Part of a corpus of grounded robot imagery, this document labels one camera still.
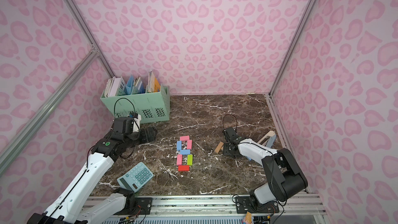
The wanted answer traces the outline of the pink block top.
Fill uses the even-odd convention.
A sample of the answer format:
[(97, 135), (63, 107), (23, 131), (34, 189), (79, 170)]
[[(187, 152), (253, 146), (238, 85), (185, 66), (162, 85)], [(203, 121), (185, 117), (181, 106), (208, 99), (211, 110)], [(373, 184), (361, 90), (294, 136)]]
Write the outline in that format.
[(180, 137), (180, 141), (188, 141), (188, 140), (190, 140), (190, 136), (189, 135)]

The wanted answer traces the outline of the pink block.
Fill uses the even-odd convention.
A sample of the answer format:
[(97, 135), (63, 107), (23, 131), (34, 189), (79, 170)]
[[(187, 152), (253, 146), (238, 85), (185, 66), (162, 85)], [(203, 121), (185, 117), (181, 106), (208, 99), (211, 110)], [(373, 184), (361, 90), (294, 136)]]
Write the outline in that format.
[(188, 141), (188, 140), (190, 140), (190, 136), (189, 135), (180, 137), (180, 141)]
[(182, 155), (181, 155), (181, 154), (178, 154), (178, 155), (177, 155), (177, 162), (176, 162), (176, 164), (177, 164), (178, 166), (181, 166), (181, 165), (182, 165)]
[(186, 149), (189, 149), (189, 150), (192, 149), (192, 140), (188, 140), (187, 141), (187, 148)]

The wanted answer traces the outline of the light blue block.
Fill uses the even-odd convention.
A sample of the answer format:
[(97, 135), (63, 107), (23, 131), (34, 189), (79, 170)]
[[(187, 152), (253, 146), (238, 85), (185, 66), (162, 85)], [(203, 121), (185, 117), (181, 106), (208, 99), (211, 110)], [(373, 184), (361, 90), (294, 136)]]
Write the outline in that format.
[(181, 155), (190, 155), (191, 154), (191, 150), (190, 149), (182, 149), (180, 151)]

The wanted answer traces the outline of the green block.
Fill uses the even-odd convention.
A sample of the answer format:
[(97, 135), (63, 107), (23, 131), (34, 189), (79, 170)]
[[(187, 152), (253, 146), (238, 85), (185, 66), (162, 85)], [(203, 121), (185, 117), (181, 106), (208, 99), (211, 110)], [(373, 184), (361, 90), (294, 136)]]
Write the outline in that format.
[(188, 166), (193, 165), (193, 155), (187, 155), (187, 165)]

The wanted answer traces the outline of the teal calculator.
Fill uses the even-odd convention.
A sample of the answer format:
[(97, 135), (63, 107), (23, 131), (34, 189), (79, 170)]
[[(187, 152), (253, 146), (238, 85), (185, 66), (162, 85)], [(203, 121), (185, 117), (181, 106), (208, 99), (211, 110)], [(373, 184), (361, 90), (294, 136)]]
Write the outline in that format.
[(117, 179), (123, 189), (138, 192), (153, 178), (153, 173), (142, 162), (131, 168), (127, 173)]

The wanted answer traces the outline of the red block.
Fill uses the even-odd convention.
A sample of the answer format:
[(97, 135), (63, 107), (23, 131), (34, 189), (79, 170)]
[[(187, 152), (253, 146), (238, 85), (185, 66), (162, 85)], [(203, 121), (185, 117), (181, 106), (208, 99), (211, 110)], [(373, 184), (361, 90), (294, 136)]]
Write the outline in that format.
[(178, 166), (178, 172), (189, 172), (190, 171), (190, 166), (186, 165), (186, 166)]

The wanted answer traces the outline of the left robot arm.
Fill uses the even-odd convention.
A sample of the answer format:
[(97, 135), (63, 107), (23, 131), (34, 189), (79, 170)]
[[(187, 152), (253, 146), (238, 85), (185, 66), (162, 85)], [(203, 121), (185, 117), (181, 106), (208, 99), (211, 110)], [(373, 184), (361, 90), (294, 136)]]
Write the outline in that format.
[(152, 199), (136, 199), (134, 188), (126, 183), (101, 203), (82, 210), (100, 179), (128, 148), (156, 139), (157, 129), (141, 128), (140, 122), (139, 114), (114, 119), (110, 131), (89, 149), (86, 164), (72, 182), (43, 213), (34, 213), (28, 223), (100, 224), (115, 214), (129, 218), (148, 215)]

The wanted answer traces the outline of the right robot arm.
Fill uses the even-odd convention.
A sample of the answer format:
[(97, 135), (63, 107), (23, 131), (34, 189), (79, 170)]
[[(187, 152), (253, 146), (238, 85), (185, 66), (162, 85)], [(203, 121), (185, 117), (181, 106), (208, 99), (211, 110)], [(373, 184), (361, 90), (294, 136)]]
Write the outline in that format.
[(263, 166), (267, 183), (256, 188), (251, 197), (263, 205), (272, 201), (285, 202), (308, 187), (308, 181), (293, 154), (287, 148), (268, 148), (244, 138), (232, 127), (223, 130), (223, 154), (233, 158), (247, 157)]

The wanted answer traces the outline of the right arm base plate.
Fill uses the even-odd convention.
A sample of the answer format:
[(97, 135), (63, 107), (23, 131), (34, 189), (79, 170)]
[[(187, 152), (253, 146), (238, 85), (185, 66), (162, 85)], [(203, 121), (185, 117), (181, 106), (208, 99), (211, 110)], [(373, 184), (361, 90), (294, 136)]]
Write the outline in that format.
[(239, 196), (234, 195), (232, 201), (235, 203), (238, 214), (245, 214), (250, 212), (252, 214), (268, 214), (274, 215), (279, 213), (279, 207), (276, 201), (268, 203), (259, 203), (253, 196)]

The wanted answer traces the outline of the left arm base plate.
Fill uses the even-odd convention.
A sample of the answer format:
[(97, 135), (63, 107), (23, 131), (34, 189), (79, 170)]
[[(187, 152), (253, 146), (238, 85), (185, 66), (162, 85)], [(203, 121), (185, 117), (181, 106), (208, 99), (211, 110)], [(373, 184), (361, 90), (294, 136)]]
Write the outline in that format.
[(149, 215), (151, 212), (153, 198), (132, 197), (127, 199), (124, 208), (116, 215)]

